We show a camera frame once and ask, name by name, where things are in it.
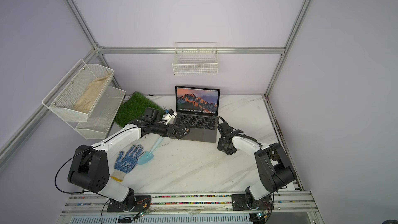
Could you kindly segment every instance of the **artificial grass mat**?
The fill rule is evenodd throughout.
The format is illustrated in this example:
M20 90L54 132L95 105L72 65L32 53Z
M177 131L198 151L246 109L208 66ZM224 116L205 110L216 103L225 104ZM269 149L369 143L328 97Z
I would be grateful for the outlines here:
M160 114L165 114L164 109L147 99L142 93L134 92L132 97L120 106L115 122L123 128L128 122L143 115L147 107L159 109Z

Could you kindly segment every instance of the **beige cloth bag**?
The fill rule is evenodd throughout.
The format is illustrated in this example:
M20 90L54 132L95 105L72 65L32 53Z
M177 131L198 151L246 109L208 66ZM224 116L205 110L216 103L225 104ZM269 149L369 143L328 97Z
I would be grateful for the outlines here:
M77 100L73 106L73 110L88 113L93 107L97 97L105 87L110 75L104 77L97 77L92 82L88 83L83 95Z

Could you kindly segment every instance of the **white mesh shelf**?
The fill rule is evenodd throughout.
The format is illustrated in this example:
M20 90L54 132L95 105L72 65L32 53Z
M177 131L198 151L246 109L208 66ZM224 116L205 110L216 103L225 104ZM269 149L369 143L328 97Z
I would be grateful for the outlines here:
M217 48L176 48L173 71L175 75L217 74Z
M80 70L63 88L59 95L51 103L46 104L46 99L48 96L42 101L46 107L48 107L53 113L55 113L65 122L87 121L101 99L102 94L104 94L105 89L112 81L114 73L113 69L101 66L99 64L86 64L83 60L80 60L76 66L80 66ZM92 82L97 77L104 77L108 75L109 78L104 83L102 91L97 96L89 111L84 113L74 110L74 105L85 92L88 83Z
M126 91L109 86L88 120L79 122L75 130L86 139L106 138L125 93Z

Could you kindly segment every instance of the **mounting plate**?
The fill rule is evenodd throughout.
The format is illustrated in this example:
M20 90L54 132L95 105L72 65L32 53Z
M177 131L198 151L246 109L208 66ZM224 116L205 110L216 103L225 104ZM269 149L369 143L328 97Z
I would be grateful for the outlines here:
M143 201L142 203L146 203L148 205L147 207L150 207L150 201L152 200L152 197L150 195L135 195L134 197L135 197L136 202L140 202L140 201L142 201L142 200L144 200L146 198L149 198L149 199ZM109 202L109 205L108 205L108 208L107 208L106 211L108 213L121 213L121 212L124 212L122 210L122 205L117 204L117 203L118 203L117 201L111 200ZM143 210L144 210L144 205L136 203L136 205L129 212L141 212Z
M272 204L270 203L271 200L272 200L271 199L271 195L268 195L268 196L264 197L264 201L267 201L269 203L268 205L271 205L271 207L273 207ZM247 206L246 198L245 198L244 194L234 194L234 195L232 195L232 209L234 211L253 210L253 209L250 209ZM262 202L260 207L258 209L256 209L256 210L266 210L266 209L268 211L270 211L268 206L264 202Z

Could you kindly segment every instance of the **laptop trackpad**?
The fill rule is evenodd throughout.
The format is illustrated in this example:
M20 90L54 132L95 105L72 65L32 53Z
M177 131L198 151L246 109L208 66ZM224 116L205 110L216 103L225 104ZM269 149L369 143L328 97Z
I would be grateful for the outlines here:
M204 130L198 128L191 128L191 131L182 139L183 140L193 140L193 141L203 141Z

